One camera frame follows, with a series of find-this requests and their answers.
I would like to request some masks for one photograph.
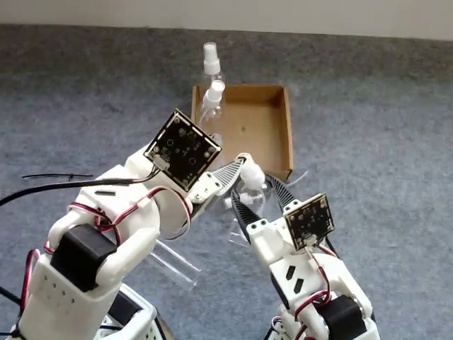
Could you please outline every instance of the white robotic arm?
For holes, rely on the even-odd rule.
[[[235,182],[243,157],[216,176],[206,171],[219,151],[176,111],[148,147],[99,177],[148,176],[146,181],[82,188],[49,231],[25,309],[8,339],[165,339],[156,309],[122,279],[149,255],[161,233],[184,234],[210,200]]]
[[[240,226],[282,300],[266,339],[379,340],[371,302],[345,264],[322,245],[333,230],[327,197],[301,202],[283,182],[267,180],[282,209],[273,222],[231,192]],[[315,253],[319,249],[327,254]]]

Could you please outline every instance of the clear plastic bottle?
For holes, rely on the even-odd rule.
[[[258,216],[263,216],[266,196],[269,195],[263,170],[252,159],[249,159],[244,164],[240,176],[241,182],[238,183],[236,190],[241,202]],[[226,198],[224,204],[226,209],[231,208],[231,198]],[[228,240],[241,246],[248,246],[247,238],[239,227],[236,218],[231,221]]]
[[[222,137],[222,107],[220,102],[225,90],[221,80],[214,80],[203,97],[201,108],[198,111],[198,126],[207,133],[220,147],[223,147]],[[216,158],[213,167],[223,166],[222,153]]]
[[[198,275],[202,269],[160,240],[156,240],[147,261],[186,290],[192,290],[198,284]]]

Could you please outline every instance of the gray carpet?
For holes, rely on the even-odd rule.
[[[453,43],[270,33],[0,26],[0,196],[46,181],[21,175],[108,170],[190,103],[202,44],[228,82],[289,89],[295,188],[327,192],[332,239],[374,304],[383,339],[451,339]],[[77,191],[1,208],[1,284],[18,293]],[[205,215],[175,247],[204,268],[192,292],[143,263],[126,282],[179,339],[260,339],[278,303],[250,249]],[[0,331],[16,306],[0,299]]]

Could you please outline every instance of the spray nozzle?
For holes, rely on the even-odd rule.
[[[220,104],[224,90],[225,83],[222,80],[214,80],[205,93],[203,105],[206,108],[216,108]]]
[[[205,51],[205,73],[209,75],[220,73],[220,60],[215,42],[206,42],[203,50]]]
[[[265,183],[265,174],[259,165],[249,159],[242,166],[241,179],[247,188],[258,190]]]

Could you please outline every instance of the cardboard box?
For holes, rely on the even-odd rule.
[[[192,121],[202,90],[193,88]],[[248,152],[268,174],[284,181],[293,168],[291,115],[287,90],[278,85],[227,85],[222,113],[223,153],[233,160]]]

